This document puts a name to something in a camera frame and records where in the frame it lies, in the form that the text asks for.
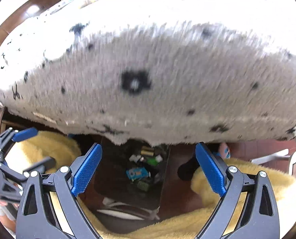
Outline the green sachet wrapper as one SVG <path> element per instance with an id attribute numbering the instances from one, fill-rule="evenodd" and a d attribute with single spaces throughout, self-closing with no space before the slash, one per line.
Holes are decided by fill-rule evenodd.
<path id="1" fill-rule="evenodd" d="M 158 166 L 158 164 L 160 164 L 161 162 L 163 162 L 163 158 L 160 155 L 157 155 L 156 157 L 147 159 L 147 163 L 150 166 Z"/>

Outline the blue wet wipes pack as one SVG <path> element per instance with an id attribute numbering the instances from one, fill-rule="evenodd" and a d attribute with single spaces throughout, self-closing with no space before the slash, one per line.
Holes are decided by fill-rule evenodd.
<path id="1" fill-rule="evenodd" d="M 150 177 L 149 172 L 145 168 L 131 168 L 126 171 L 126 175 L 130 180 L 139 180 Z"/>

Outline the black trash bin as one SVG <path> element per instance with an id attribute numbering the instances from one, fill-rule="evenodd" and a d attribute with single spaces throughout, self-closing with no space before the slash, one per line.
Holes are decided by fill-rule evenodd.
<path id="1" fill-rule="evenodd" d="M 102 159 L 95 172 L 95 191 L 109 199 L 155 210 L 160 207 L 170 148 L 140 140 L 115 145 L 101 141 Z"/>

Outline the dark wooden headboard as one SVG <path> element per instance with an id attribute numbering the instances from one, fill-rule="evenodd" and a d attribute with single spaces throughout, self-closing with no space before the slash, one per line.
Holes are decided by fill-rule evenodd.
<path id="1" fill-rule="evenodd" d="M 59 1 L 60 0 L 28 0 L 24 3 L 0 25 L 0 46 L 14 28 L 30 17 L 39 16 L 42 12 L 48 10 Z"/>

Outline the grey cat pattern bedspread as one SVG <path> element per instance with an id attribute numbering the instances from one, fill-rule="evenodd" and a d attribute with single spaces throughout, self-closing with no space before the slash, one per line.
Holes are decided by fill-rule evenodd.
<path id="1" fill-rule="evenodd" d="M 62 0 L 0 46 L 0 105 L 117 145 L 296 137 L 296 0 Z"/>

